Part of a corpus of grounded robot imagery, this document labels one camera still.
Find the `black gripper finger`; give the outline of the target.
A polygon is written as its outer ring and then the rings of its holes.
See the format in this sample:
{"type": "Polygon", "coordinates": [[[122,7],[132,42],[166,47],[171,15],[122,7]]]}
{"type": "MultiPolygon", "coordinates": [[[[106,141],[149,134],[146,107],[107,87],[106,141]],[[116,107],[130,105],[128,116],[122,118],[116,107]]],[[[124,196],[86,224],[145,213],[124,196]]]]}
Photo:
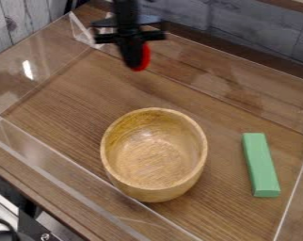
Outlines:
{"type": "Polygon", "coordinates": [[[137,70],[143,63],[143,42],[141,40],[124,40],[120,44],[120,53],[128,68],[137,70]]]}

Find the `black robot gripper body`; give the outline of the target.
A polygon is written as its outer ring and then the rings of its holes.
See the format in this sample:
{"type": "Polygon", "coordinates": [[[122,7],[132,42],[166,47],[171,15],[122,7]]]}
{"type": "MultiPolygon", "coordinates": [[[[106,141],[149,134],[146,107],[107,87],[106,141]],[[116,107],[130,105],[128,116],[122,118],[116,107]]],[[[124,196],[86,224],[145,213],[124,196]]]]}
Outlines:
{"type": "Polygon", "coordinates": [[[142,42],[166,39],[161,16],[141,13],[139,0],[114,0],[114,16],[91,22],[94,28],[115,28],[112,34],[96,34],[96,43],[142,42]]]}

